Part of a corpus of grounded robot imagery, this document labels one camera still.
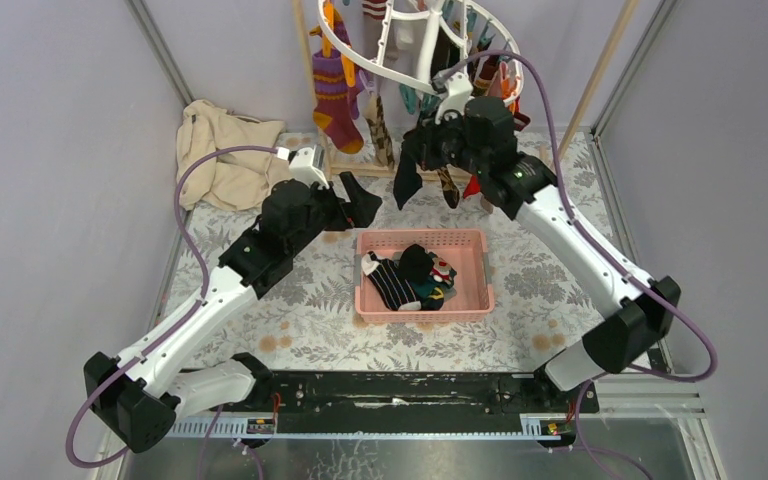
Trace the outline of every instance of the floral tablecloth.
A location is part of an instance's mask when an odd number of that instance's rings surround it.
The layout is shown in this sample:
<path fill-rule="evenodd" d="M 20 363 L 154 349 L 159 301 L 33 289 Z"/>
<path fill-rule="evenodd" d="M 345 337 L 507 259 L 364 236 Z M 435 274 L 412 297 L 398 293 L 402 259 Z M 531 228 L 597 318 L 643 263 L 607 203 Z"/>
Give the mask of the floral tablecloth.
<path fill-rule="evenodd" d="M 298 148 L 313 141 L 312 134 L 292 133 L 282 135 L 279 145 Z M 540 143 L 547 143 L 546 135 L 519 134 L 520 150 L 537 155 Z M 371 155 L 367 144 L 350 160 L 368 162 Z M 563 168 L 574 202 L 610 238 L 583 134 L 575 136 Z M 531 371 L 600 321 L 587 295 L 549 248 L 498 209 L 488 215 L 478 196 L 451 210 L 440 185 L 428 183 L 399 211 L 392 179 L 359 180 L 384 199 L 371 228 L 482 229 L 490 249 L 495 310 L 479 323 L 366 324 L 354 310 L 356 233 L 323 233 L 255 308 L 232 315 L 188 367 L 210 366 L 235 353 L 251 352 L 272 369 Z M 203 202 L 196 206 L 190 231 L 211 266 L 256 214 L 256 209 L 223 212 Z M 180 304 L 200 281 L 193 255 L 184 251 L 166 310 Z"/>

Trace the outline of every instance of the wooden stand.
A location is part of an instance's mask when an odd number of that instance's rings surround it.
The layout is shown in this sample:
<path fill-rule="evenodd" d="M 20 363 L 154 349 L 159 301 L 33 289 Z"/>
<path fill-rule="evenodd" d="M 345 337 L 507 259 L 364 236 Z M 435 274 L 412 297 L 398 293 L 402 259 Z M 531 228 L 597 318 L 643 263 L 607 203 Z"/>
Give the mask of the wooden stand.
<path fill-rule="evenodd" d="M 605 42 L 605 46 L 602 48 L 602 53 L 599 55 L 599 59 L 596 61 L 596 66 L 593 68 L 593 73 L 590 75 L 590 79 L 587 82 L 587 86 L 584 88 L 584 92 L 578 101 L 578 105 L 575 108 L 575 112 L 570 119 L 567 129 L 564 132 L 561 144 L 558 147 L 558 153 L 561 158 L 566 154 L 567 148 L 569 148 L 572 138 L 581 126 L 581 120 L 584 114 L 587 112 L 587 108 L 590 106 L 590 102 L 593 99 L 593 95 L 596 93 L 599 84 L 602 82 L 602 78 L 605 76 L 605 71 L 608 69 L 608 65 L 611 63 L 611 59 L 617 50 L 620 40 L 622 39 L 625 29 L 628 26 L 631 17 L 634 15 L 634 11 L 637 8 L 638 0 L 626 0 L 623 4 L 620 14 L 614 23 L 611 33 L 608 36 L 608 40 Z M 313 98 L 314 104 L 316 104 L 316 95 L 313 84 L 313 64 L 311 61 L 310 45 L 308 44 L 308 26 L 305 21 L 304 11 L 302 10 L 301 0 L 293 0 L 293 11 L 296 17 L 296 29 L 298 33 L 299 47 L 302 50 L 302 56 L 304 56 L 304 62 L 306 67 L 306 77 L 310 86 L 310 94 Z M 337 152 L 325 134 L 319 130 L 319 144 L 325 149 L 325 175 L 330 178 L 334 173 L 339 172 L 352 172 L 359 176 L 371 176 L 371 177 L 392 177 L 394 172 L 391 172 L 385 167 L 379 167 L 373 164 L 367 163 L 352 163 L 352 162 L 337 162 Z M 540 146 L 540 158 L 543 160 L 549 168 L 554 171 L 554 165 L 552 159 L 548 158 L 548 151 L 545 145 Z M 456 182 L 469 181 L 469 174 L 463 170 L 456 168 L 450 168 L 452 178 Z M 434 172 L 421 172 L 423 180 L 425 181 L 438 181 L 437 174 Z"/>

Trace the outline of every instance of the beige cloth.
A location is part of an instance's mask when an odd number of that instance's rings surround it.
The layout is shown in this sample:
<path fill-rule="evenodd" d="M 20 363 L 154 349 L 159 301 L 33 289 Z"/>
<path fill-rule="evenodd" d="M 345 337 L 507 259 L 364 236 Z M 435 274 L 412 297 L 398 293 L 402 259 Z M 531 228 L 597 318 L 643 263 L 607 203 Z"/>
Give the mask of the beige cloth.
<path fill-rule="evenodd" d="M 196 100 L 184 109 L 184 121 L 178 129 L 178 180 L 190 165 L 209 153 L 239 145 L 273 147 L 283 130 L 284 122 L 259 122 L 232 115 L 207 100 Z M 287 162 L 269 153 L 220 155 L 190 174 L 181 190 L 181 206 L 192 210 L 204 200 L 227 211 L 257 207 L 273 185 L 290 178 Z"/>

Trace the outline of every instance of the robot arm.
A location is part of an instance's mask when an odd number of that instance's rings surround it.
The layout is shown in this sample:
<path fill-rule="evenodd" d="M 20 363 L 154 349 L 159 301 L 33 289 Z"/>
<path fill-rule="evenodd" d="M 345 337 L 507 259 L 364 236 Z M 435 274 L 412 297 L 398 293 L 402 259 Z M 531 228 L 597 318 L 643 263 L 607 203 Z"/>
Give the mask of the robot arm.
<path fill-rule="evenodd" d="M 462 72 L 442 83 L 435 79 L 434 88 L 446 96 L 434 120 L 406 135 L 402 161 L 430 170 L 452 164 L 475 175 L 485 198 L 549 246 L 604 318 L 538 369 L 536 375 L 545 380 L 547 393 L 569 391 L 603 372 L 622 372 L 664 338 L 672 315 L 623 278 L 585 240 L 566 213 L 554 173 L 538 158 L 517 151 L 513 117 L 501 99 L 470 99 Z M 670 304 L 678 303 L 681 291 L 672 278 L 656 282 L 583 215 L 575 221 L 622 263 L 629 276 L 650 285 Z"/>
<path fill-rule="evenodd" d="M 194 293 L 149 334 L 115 358 L 96 353 L 84 365 L 87 393 L 138 359 L 95 401 L 93 412 L 135 453 L 154 446 L 178 418 L 225 403 L 254 407 L 269 400 L 272 373 L 248 354 L 211 368 L 181 373 L 182 367 L 219 329 L 228 316 L 251 308 L 293 266 L 293 258 L 326 230 L 367 227 L 381 199 L 366 192 L 351 173 L 340 178 L 350 202 L 337 197 L 322 174 L 322 151 L 291 154 L 294 179 L 277 184 L 264 200 L 254 224 L 219 257 L 210 273 L 207 295 Z M 200 302 L 180 328 L 175 325 Z M 161 337 L 150 354 L 143 351 Z"/>

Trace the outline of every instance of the lavender wall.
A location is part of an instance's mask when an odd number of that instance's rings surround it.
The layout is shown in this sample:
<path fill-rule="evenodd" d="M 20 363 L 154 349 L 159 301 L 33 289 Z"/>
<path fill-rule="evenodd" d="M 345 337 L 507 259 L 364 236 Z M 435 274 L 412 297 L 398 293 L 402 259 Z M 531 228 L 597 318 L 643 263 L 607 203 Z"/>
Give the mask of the lavender wall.
<path fill-rule="evenodd" d="M 310 27 L 316 25 L 316 2 L 302 0 Z M 363 39 L 360 3 L 352 0 L 344 7 L 342 1 L 335 2 L 356 43 Z M 556 122 L 567 124 L 624 0 L 479 3 L 516 37 L 520 50 L 547 84 Z M 148 0 L 146 4 L 196 97 L 249 115 L 284 119 L 290 128 L 313 128 L 313 103 L 290 0 Z M 640 1 L 583 125 L 595 121 L 658 4 L 659 0 Z M 318 45 L 318 40 L 311 41 L 314 51 Z M 543 107 L 530 80 L 524 92 L 524 111 L 532 115 L 535 125 L 545 126 Z M 382 96 L 391 126 L 413 125 L 397 85 L 385 84 Z"/>
<path fill-rule="evenodd" d="M 148 327 L 180 108 L 124 2 L 0 1 L 0 479 L 87 476 L 81 368 Z"/>
<path fill-rule="evenodd" d="M 682 2 L 604 145 L 643 265 L 719 350 L 699 389 L 729 477 L 768 478 L 768 2 Z M 686 329 L 669 345 L 707 365 Z"/>

